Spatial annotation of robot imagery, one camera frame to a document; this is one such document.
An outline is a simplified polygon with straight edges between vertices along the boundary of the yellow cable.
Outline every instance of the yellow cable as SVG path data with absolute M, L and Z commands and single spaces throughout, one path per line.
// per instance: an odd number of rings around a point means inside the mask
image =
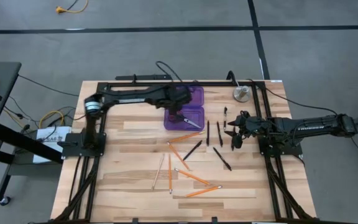
M 59 13 L 62 13 L 62 12 L 80 13 L 80 12 L 84 11 L 87 6 L 88 6 L 88 0 L 86 0 L 84 8 L 82 8 L 82 9 L 79 10 L 79 11 L 71 11 L 71 10 L 67 10 L 67 9 L 64 9 L 64 8 L 58 6 L 58 7 L 56 7 L 56 12 L 57 12 L 58 14 L 59 14 Z
M 60 112 L 60 111 L 49 111 L 47 114 L 45 114 L 42 118 L 41 118 L 41 120 L 40 120 L 40 129 L 42 128 L 42 121 L 48 116 L 48 115 L 50 115 L 50 114 L 55 114 L 55 113 L 58 113 L 58 114 L 60 114 L 60 125 L 62 125 L 63 124 L 63 122 L 64 122 L 64 120 L 65 120 L 65 117 L 64 117 L 64 115 L 62 114 L 62 112 Z
M 4 109 L 4 111 L 5 111 L 13 120 L 17 121 L 22 128 L 24 128 L 24 124 L 22 124 L 22 122 L 21 122 L 19 119 L 17 119 L 15 116 L 11 115 L 9 111 L 7 111 L 7 110 L 5 110 L 5 109 Z

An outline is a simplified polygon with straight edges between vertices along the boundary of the wooden tabletop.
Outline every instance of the wooden tabletop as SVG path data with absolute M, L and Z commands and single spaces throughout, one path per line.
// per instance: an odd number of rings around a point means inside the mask
M 84 115 L 84 99 L 96 91 L 97 83 L 83 82 L 76 118 Z M 285 96 L 282 82 L 266 81 L 266 86 L 274 93 Z M 230 136 L 223 133 L 225 106 L 228 122 L 234 120 L 240 110 L 247 110 L 251 115 L 255 115 L 253 98 L 247 103 L 239 103 L 233 99 L 232 92 L 233 87 L 204 87 L 205 120 L 210 122 L 209 147 L 206 146 L 206 134 L 173 143 L 184 157 L 199 140 L 203 140 L 202 145 L 186 160 L 191 169 L 189 173 L 223 186 L 221 189 L 190 198 L 185 195 L 208 187 L 173 171 L 173 193 L 169 194 L 168 154 L 171 151 L 167 141 L 193 132 L 165 130 L 164 110 L 156 110 L 154 106 L 146 103 L 112 107 L 108 111 L 106 121 L 107 145 L 100 160 L 91 222 L 131 222 L 132 218 L 139 218 L 140 222 L 205 222 L 211 221 L 211 217 L 230 222 L 274 220 L 265 162 L 259 154 L 256 138 L 244 140 L 242 148 L 234 149 L 233 152 Z M 261 93 L 259 99 L 264 112 Z M 287 101 L 270 93 L 268 99 L 273 116 L 291 117 Z M 217 121 L 221 125 L 223 147 L 219 145 Z M 75 121 L 73 131 L 80 132 L 84 126 L 85 119 Z M 213 147 L 231 165 L 232 171 L 222 163 Z M 165 159 L 155 190 L 151 191 L 163 153 Z M 186 170 L 174 154 L 171 158 L 172 169 L 176 167 Z M 289 191 L 307 213 L 315 216 L 303 164 L 293 156 L 282 156 L 282 160 Z M 76 157 L 68 158 L 63 164 L 51 218 L 58 216 L 67 206 L 76 161 Z M 284 217 L 282 195 L 279 190 L 277 192 Z M 85 215 L 87 195 L 84 194 L 80 218 Z

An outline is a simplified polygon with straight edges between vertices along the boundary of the purple container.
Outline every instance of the purple container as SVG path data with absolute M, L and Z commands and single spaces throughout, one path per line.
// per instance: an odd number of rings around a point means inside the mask
M 191 86 L 189 89 L 191 91 L 191 101 L 188 104 L 183 105 L 183 108 L 179 113 L 200 126 L 200 128 L 194 127 L 193 125 L 184 121 L 171 121 L 169 119 L 168 110 L 165 110 L 164 126 L 166 130 L 202 131 L 204 129 L 205 118 L 204 108 L 202 107 L 204 105 L 204 88 L 201 86 Z
M 184 106 L 203 106 L 204 105 L 204 88 L 201 86 L 189 87 L 191 91 L 191 101 Z
M 201 106 L 183 106 L 180 111 L 184 117 L 194 122 L 201 128 L 194 127 L 184 121 L 173 122 L 169 120 L 169 110 L 165 110 L 164 127 L 166 130 L 177 131 L 202 131 L 205 126 L 204 108 Z

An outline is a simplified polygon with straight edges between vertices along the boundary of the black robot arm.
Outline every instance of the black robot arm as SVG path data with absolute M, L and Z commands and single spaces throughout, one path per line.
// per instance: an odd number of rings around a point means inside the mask
M 156 108 L 165 108 L 176 115 L 184 104 L 191 101 L 191 92 L 186 86 L 172 83 L 156 85 L 145 90 L 98 90 L 85 99 L 86 127 L 81 133 L 67 134 L 65 142 L 58 142 L 66 156 L 103 155 L 106 135 L 96 132 L 96 122 L 110 107 L 129 103 L 148 103 Z
M 232 144 L 236 148 L 240 148 L 242 140 L 250 136 L 263 137 L 269 146 L 282 149 L 296 147 L 306 137 L 330 134 L 349 138 L 358 133 L 356 122 L 346 114 L 307 119 L 263 119 L 241 111 L 236 120 L 228 124 L 239 127 L 238 133 L 226 131 L 226 134 L 232 136 Z

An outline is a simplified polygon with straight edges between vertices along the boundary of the caster wheel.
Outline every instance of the caster wheel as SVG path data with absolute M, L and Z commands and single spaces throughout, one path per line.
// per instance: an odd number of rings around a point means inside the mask
M 4 196 L 4 198 L 0 201 L 0 206 L 5 206 L 5 205 L 9 204 L 10 201 L 11 201 L 10 197 Z

